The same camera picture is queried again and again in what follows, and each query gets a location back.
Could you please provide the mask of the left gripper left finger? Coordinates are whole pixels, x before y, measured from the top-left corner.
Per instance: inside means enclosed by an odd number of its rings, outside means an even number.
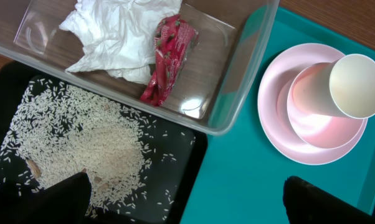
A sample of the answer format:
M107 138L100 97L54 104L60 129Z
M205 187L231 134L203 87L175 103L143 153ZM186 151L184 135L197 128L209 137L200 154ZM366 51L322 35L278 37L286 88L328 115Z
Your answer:
M83 223L91 191L84 172L27 197L0 191L0 223Z

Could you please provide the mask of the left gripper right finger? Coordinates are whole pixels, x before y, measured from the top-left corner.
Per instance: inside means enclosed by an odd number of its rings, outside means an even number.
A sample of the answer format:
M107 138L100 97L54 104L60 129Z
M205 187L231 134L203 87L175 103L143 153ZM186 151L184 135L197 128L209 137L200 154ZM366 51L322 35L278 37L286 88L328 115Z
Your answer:
M368 224L375 218L297 177L283 186L283 204L291 224Z

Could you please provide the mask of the cooked white rice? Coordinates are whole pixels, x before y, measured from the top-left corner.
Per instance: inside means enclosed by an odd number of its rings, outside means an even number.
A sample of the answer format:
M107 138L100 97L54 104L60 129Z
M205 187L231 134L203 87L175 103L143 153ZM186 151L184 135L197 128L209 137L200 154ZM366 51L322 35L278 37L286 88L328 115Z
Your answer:
M107 212L109 203L125 203L144 186L145 158L140 122L122 115L121 103L70 85L65 98L54 90L33 96L27 90L2 144L15 146L29 171L33 195L78 173L92 186L89 218Z

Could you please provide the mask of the white napkin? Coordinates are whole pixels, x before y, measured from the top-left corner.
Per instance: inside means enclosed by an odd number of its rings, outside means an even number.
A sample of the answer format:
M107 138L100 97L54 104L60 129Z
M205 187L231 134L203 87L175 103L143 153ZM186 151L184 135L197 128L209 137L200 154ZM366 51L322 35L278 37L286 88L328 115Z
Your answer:
M147 85L155 63L154 34L166 17L176 15L181 0L78 0L59 25L75 34L83 57L66 73L104 70L115 78Z

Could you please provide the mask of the red snack wrapper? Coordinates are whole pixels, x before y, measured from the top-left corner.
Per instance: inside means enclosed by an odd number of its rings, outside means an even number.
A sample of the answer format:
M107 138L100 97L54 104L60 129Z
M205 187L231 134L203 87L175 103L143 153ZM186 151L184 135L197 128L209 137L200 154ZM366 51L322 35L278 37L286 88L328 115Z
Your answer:
M156 68L140 100L161 106L170 95L188 54L197 44L198 31L180 14L160 21L154 36Z

